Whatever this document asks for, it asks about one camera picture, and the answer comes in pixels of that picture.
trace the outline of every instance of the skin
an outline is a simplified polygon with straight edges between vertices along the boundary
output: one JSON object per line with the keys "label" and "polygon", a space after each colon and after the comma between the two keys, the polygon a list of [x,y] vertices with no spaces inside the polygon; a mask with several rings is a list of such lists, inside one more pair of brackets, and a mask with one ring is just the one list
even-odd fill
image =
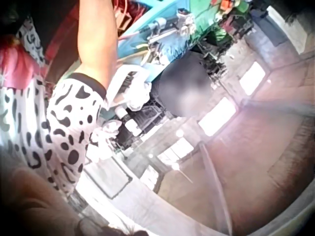
{"label": "skin", "polygon": [[116,72],[117,26],[111,0],[80,0],[78,49],[82,64],[75,71],[106,89]]}
{"label": "skin", "polygon": [[[117,27],[111,0],[80,0],[76,72],[106,89],[116,70]],[[1,151],[1,204],[34,236],[76,235],[80,218],[60,194],[14,156]]]}

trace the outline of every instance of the sleeve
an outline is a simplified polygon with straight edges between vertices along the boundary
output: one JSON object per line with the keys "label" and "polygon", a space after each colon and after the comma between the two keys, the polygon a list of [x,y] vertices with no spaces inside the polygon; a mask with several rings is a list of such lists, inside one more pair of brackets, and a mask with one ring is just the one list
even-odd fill
{"label": "sleeve", "polygon": [[53,147],[45,157],[54,159],[47,162],[51,171],[60,170],[55,182],[65,194],[71,193],[79,180],[105,97],[106,89],[98,81],[73,73],[57,84],[49,101],[50,135],[46,142]]}

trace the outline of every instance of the pink fabric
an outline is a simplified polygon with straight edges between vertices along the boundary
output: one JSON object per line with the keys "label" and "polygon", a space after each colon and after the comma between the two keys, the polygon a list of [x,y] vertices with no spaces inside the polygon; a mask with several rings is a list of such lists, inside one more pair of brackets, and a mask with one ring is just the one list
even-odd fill
{"label": "pink fabric", "polygon": [[0,62],[3,86],[7,88],[25,89],[34,75],[40,74],[36,61],[22,45],[0,49]]}

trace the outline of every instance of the window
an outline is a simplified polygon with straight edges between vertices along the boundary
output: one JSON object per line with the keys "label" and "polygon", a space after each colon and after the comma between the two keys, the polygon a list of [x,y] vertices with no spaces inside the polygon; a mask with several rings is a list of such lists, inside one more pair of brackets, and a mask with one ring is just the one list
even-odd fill
{"label": "window", "polygon": [[157,157],[164,164],[171,165],[172,163],[185,157],[192,150],[193,146],[185,138],[181,138]]}
{"label": "window", "polygon": [[198,124],[206,135],[213,136],[235,114],[234,105],[224,97]]}
{"label": "window", "polygon": [[240,79],[240,84],[248,96],[255,91],[265,75],[266,72],[258,62],[255,61],[251,68]]}
{"label": "window", "polygon": [[152,166],[148,166],[140,180],[153,190],[158,180],[158,172]]}

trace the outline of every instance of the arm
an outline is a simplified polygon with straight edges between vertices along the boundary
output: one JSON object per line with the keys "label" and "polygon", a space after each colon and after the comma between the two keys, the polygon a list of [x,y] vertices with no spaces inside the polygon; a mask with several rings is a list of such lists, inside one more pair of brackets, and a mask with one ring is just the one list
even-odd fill
{"label": "arm", "polygon": [[80,0],[78,49],[82,61],[75,71],[106,89],[116,71],[117,27],[111,0]]}

